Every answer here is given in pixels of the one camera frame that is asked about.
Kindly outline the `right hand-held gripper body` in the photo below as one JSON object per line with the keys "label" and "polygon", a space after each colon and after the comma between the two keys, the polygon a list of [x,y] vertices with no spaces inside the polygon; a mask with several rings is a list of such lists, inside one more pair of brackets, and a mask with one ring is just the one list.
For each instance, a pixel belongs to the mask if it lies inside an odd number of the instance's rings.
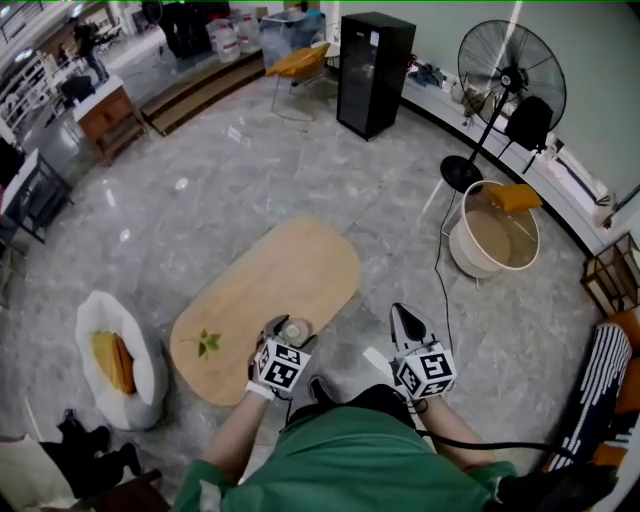
{"label": "right hand-held gripper body", "polygon": [[390,362],[394,386],[408,399],[418,401],[450,390],[457,378],[452,352],[432,338],[426,342],[398,342]]}

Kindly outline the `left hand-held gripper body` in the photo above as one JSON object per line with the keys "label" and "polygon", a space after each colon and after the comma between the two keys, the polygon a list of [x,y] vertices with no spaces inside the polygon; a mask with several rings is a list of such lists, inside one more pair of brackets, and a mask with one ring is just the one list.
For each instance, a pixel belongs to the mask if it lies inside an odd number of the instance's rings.
{"label": "left hand-held gripper body", "polygon": [[261,384],[282,392],[291,392],[311,355],[290,345],[267,339],[255,359]]}

